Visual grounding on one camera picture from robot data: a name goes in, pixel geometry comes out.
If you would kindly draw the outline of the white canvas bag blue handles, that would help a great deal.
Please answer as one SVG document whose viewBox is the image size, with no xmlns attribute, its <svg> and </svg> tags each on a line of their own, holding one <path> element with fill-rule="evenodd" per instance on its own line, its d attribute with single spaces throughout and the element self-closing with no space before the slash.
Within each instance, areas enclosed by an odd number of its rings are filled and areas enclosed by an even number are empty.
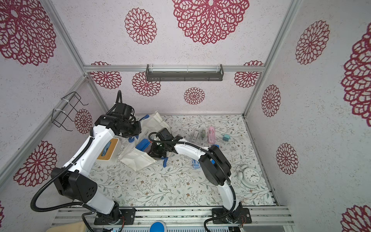
<svg viewBox="0 0 371 232">
<path fill-rule="evenodd" d="M 141 133 L 130 138 L 121 139 L 121 149 L 117 160 L 134 171 L 140 171 L 156 162 L 148 153 L 150 152 L 151 141 L 148 135 L 151 132 L 158 132 L 171 127 L 166 123 L 158 112 L 146 115 L 140 119 Z"/>
</svg>

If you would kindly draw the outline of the clear pen case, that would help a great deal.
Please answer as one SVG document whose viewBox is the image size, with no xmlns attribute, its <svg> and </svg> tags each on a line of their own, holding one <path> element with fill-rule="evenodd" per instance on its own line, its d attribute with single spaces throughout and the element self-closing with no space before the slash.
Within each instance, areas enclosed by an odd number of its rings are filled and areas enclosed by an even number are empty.
<svg viewBox="0 0 371 232">
<path fill-rule="evenodd" d="M 191 136 L 191 142 L 196 143 L 200 140 L 201 132 L 200 130 L 196 129 L 193 131 L 192 136 Z"/>
</svg>

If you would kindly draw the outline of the clear blue-trim compass case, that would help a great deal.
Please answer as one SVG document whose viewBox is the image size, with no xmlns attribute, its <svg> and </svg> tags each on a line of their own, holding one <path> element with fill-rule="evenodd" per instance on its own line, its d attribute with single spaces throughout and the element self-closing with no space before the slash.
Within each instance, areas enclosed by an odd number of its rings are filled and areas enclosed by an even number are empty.
<svg viewBox="0 0 371 232">
<path fill-rule="evenodd" d="M 195 168 L 195 169 L 199 169 L 199 168 L 201 167 L 199 161 L 196 160 L 196 159 L 193 159 L 193 160 L 192 160 L 192 166 L 193 166 L 193 168 Z"/>
</svg>

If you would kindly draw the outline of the clear green compass set case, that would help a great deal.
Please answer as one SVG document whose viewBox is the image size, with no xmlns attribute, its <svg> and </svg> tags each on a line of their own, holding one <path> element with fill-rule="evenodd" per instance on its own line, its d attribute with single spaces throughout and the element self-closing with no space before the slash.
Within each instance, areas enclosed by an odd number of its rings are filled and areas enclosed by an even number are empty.
<svg viewBox="0 0 371 232">
<path fill-rule="evenodd" d="M 205 139 L 206 139 L 206 135 L 207 135 L 206 129 L 203 128 L 203 129 L 201 130 L 201 139 L 202 139 L 202 140 L 205 140 Z"/>
</svg>

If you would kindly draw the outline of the pink clear stationery case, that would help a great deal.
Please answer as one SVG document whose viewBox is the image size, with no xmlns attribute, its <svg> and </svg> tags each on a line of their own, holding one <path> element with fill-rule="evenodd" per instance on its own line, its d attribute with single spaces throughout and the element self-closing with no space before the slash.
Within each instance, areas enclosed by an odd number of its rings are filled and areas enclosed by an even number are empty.
<svg viewBox="0 0 371 232">
<path fill-rule="evenodd" d="M 216 136 L 215 136 L 215 127 L 210 126 L 208 128 L 208 143 L 215 144 Z"/>
</svg>

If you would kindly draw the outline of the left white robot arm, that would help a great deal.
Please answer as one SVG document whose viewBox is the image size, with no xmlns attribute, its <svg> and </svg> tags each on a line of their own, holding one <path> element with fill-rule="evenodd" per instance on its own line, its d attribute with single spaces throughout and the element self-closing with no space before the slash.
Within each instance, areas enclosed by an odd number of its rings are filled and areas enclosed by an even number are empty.
<svg viewBox="0 0 371 232">
<path fill-rule="evenodd" d="M 121 218 L 119 205 L 98 191 L 96 182 L 89 178 L 90 171 L 105 146 L 115 137 L 129 138 L 141 133 L 141 124 L 134 109 L 125 103 L 115 103 L 101 115 L 89 131 L 88 139 L 62 168 L 52 170 L 50 177 L 33 196 L 30 207 L 35 212 L 49 212 L 69 206 L 82 206 L 102 217 L 104 222 L 115 224 Z M 54 184 L 58 193 L 73 201 L 52 207 L 38 207 L 41 194 Z"/>
</svg>

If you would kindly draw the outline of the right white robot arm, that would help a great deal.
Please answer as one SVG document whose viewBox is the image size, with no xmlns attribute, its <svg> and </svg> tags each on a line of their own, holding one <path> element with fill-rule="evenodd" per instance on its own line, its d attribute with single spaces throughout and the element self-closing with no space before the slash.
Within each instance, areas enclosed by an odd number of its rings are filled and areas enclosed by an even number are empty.
<svg viewBox="0 0 371 232">
<path fill-rule="evenodd" d="M 206 179 L 217 186 L 222 198 L 224 214 L 233 220 L 240 215 L 243 207 L 237 200 L 232 186 L 231 164 L 218 146 L 201 147 L 181 136 L 174 137 L 166 128 L 151 132 L 148 140 L 154 145 L 159 145 L 161 151 L 173 152 L 197 160 Z"/>
</svg>

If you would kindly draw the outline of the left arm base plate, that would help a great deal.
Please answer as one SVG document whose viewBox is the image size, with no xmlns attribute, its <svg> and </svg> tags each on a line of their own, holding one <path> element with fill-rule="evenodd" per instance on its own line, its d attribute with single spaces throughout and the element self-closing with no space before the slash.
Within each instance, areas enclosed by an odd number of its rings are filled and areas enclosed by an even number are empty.
<svg viewBox="0 0 371 232">
<path fill-rule="evenodd" d="M 114 208 L 110 214 L 97 213 L 94 225 L 133 225 L 135 208 Z"/>
</svg>

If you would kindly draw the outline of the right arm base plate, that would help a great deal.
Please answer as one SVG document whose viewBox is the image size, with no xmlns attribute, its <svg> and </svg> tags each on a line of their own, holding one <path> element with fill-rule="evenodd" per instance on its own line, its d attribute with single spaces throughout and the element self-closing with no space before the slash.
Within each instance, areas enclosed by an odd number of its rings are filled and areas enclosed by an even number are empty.
<svg viewBox="0 0 371 232">
<path fill-rule="evenodd" d="M 224 208 L 213 208 L 212 209 L 212 218 L 214 224 L 251 224 L 252 218 L 250 211 L 247 207 L 243 207 L 241 210 L 236 210 L 232 212 L 231 215 L 228 215 L 223 218 L 216 219 L 226 213 L 227 211 Z"/>
</svg>

